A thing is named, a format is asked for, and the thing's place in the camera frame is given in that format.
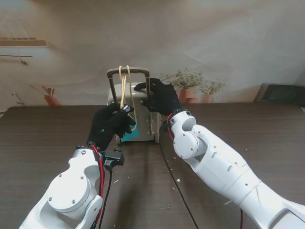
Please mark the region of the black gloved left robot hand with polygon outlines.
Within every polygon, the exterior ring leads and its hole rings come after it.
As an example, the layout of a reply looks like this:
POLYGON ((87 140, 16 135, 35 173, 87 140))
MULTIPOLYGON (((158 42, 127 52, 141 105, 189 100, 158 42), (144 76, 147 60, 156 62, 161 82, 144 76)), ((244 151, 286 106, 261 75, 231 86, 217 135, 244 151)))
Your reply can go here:
POLYGON ((122 138, 126 133, 131 134, 131 126, 136 125, 129 116, 133 111, 134 108, 127 104, 123 107, 119 103, 103 106, 93 117, 87 145, 94 145, 104 151, 114 135, 122 138))

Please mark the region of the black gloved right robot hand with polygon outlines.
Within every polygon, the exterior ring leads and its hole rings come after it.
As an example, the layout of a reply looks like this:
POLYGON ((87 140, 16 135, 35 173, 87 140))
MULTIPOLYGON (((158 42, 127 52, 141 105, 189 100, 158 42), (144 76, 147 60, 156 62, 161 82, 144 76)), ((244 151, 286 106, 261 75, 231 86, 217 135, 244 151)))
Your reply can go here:
POLYGON ((150 78, 150 91, 153 98, 140 101, 150 112, 168 116, 175 110, 181 109, 179 98, 172 84, 164 84, 158 78, 150 78))

